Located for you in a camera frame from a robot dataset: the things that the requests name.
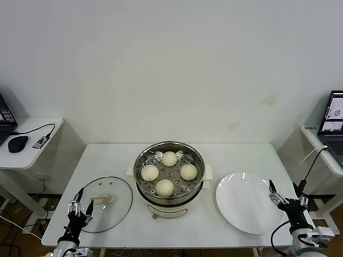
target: laptop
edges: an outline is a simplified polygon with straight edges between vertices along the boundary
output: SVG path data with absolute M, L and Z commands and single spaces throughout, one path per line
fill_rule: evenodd
M 343 90 L 331 92 L 318 137 L 343 167 Z
M 17 122 L 0 94 L 0 145 L 16 127 Z

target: computer mouse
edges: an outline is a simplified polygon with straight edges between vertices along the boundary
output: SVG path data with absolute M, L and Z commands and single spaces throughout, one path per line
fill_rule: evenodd
M 9 152 L 10 153 L 20 152 L 25 147 L 27 140 L 28 140 L 28 136 L 26 135 L 21 135 L 19 137 L 12 138 L 9 141 Z

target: stainless steel steamer pot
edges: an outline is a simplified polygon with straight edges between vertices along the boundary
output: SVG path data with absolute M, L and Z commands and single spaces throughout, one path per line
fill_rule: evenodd
M 177 163 L 172 167 L 164 166 L 161 162 L 163 153 L 175 152 Z M 144 181 L 140 172 L 145 165 L 155 165 L 159 169 L 156 180 Z M 180 175 L 180 169 L 185 164 L 193 164 L 198 175 L 194 180 L 186 181 Z M 137 189 L 142 197 L 148 202 L 160 207 L 177 207 L 194 199 L 203 187 L 205 163 L 198 151 L 193 147 L 180 142 L 165 141 L 156 143 L 145 149 L 136 159 L 133 167 Z M 174 184 L 174 193 L 169 198 L 162 198 L 156 194 L 155 186 L 158 181 L 169 179 Z

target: white desk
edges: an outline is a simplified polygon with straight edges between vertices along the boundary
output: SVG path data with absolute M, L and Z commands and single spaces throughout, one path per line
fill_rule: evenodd
M 34 224 L 37 218 L 45 218 L 47 212 L 42 208 L 46 199 L 37 203 L 30 196 L 28 196 L 20 185 L 18 185 L 6 172 L 1 170 L 26 170 L 29 169 L 44 151 L 51 138 L 56 134 L 58 129 L 63 123 L 63 119 L 60 117 L 25 117 L 16 118 L 18 127 L 16 130 L 19 132 L 26 132 L 42 126 L 47 123 L 54 123 L 55 129 L 50 135 L 50 139 L 43 145 L 41 149 L 32 148 L 32 146 L 44 135 L 48 134 L 53 126 L 46 126 L 40 128 L 37 131 L 26 134 L 29 136 L 29 140 L 26 143 L 25 148 L 19 153 L 10 153 L 8 151 L 8 142 L 19 135 L 12 135 L 0 146 L 0 186 L 12 194 L 16 199 L 29 208 L 33 215 L 29 219 L 29 224 Z
M 314 148 L 324 145 L 317 136 L 319 126 L 305 124 L 302 125 L 300 129 Z M 338 177 L 343 176 L 342 166 L 339 165 L 339 163 L 336 161 L 336 159 L 332 156 L 332 154 L 329 151 L 323 151 L 320 154 L 320 157 L 334 175 Z M 340 206 L 343 203 L 343 190 L 335 197 L 333 197 L 330 201 L 328 201 L 326 204 L 324 204 L 321 199 L 314 199 L 314 202 L 318 207 L 318 210 L 310 211 L 311 218 L 313 220 L 325 220 L 326 224 L 332 229 L 335 235 L 339 235 L 340 231 L 336 226 L 333 218 L 331 217 L 330 212 L 335 210 L 338 206 Z
M 271 247 L 270 234 L 251 235 L 228 223 L 219 212 L 215 190 L 220 179 L 233 172 L 253 172 L 272 179 L 285 197 L 295 198 L 292 182 L 269 143 L 191 144 L 212 165 L 213 181 L 202 190 L 184 216 L 175 219 L 152 218 L 143 203 L 135 180 L 125 175 L 130 163 L 149 145 L 88 145 L 43 236 L 42 244 L 56 246 L 68 224 L 68 204 L 79 189 L 92 180 L 118 176 L 133 192 L 132 207 L 116 227 L 102 233 L 80 235 L 80 245 L 92 248 L 239 248 Z M 274 238 L 277 246 L 289 246 L 292 238 L 284 226 Z

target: steamed bun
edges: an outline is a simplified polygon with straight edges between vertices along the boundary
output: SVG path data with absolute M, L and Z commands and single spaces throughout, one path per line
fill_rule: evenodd
M 172 167 L 177 163 L 177 155 L 174 152 L 166 152 L 162 155 L 162 164 L 167 167 Z
M 181 167 L 180 175 L 184 180 L 193 180 L 197 177 L 198 170 L 192 164 L 185 164 Z
M 159 170 L 154 165 L 146 165 L 142 168 L 140 175 L 145 181 L 153 181 L 159 176 Z
M 173 194 L 174 184 L 168 179 L 163 179 L 157 183 L 155 190 L 158 196 L 167 198 Z

